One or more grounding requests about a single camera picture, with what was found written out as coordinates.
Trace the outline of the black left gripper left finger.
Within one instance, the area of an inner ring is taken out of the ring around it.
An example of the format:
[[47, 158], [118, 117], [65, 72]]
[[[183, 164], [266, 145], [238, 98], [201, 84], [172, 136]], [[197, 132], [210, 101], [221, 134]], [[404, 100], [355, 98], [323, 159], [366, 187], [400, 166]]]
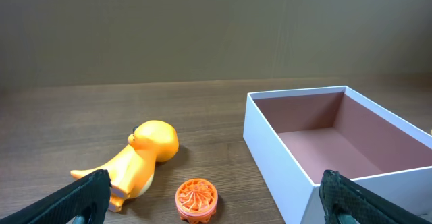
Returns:
[[109, 172], [97, 169], [1, 219], [1, 224], [103, 224], [111, 196]]

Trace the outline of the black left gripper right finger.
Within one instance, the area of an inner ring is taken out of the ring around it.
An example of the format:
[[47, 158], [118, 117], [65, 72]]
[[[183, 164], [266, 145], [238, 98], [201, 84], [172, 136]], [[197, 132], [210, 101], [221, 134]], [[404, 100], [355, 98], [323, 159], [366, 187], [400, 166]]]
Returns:
[[325, 224], [431, 224], [337, 171], [323, 172], [319, 198]]

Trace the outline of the white box with pink interior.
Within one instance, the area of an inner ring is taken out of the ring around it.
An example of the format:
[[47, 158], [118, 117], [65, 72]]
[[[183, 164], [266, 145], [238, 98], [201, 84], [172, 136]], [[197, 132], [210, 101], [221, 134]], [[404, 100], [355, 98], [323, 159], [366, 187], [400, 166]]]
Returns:
[[328, 169], [431, 212], [431, 135], [347, 86], [251, 92], [243, 137], [286, 223], [324, 221]]

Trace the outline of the orange dinosaur toy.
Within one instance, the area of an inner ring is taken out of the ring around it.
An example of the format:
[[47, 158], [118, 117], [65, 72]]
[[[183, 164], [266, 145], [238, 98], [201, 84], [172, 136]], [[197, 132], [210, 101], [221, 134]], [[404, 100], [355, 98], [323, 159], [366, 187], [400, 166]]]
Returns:
[[72, 170], [80, 179], [97, 169], [109, 172], [111, 196], [108, 209], [118, 213], [128, 199], [143, 195], [151, 186], [157, 163], [172, 159], [180, 147], [176, 129], [159, 120], [146, 121], [135, 127], [128, 144], [111, 160], [94, 169]]

